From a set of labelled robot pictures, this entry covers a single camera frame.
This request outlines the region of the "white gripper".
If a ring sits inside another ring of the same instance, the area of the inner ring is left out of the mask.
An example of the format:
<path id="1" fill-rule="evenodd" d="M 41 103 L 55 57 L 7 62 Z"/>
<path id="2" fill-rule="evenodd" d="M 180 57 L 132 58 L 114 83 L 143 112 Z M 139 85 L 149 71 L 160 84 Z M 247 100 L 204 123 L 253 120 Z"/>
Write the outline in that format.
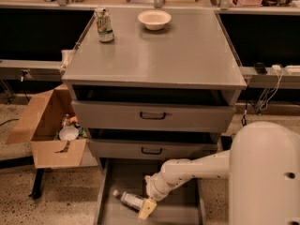
<path id="1" fill-rule="evenodd" d="M 149 198 L 144 200 L 142 208 L 140 209 L 138 219 L 141 220 L 148 219 L 156 209 L 157 202 L 162 201 L 169 194 L 169 185 L 160 173 L 146 175 L 144 179 L 146 182 L 146 194 Z"/>

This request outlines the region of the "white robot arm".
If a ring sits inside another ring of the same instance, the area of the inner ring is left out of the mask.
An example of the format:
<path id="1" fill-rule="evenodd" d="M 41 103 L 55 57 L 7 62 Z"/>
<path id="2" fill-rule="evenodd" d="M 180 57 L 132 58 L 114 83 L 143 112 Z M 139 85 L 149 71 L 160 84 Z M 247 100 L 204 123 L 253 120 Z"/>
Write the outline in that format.
<path id="1" fill-rule="evenodd" d="M 271 122 L 241 128 L 226 151 L 169 159 L 145 178 L 159 202 L 191 179 L 229 181 L 229 225 L 300 225 L 300 134 Z"/>

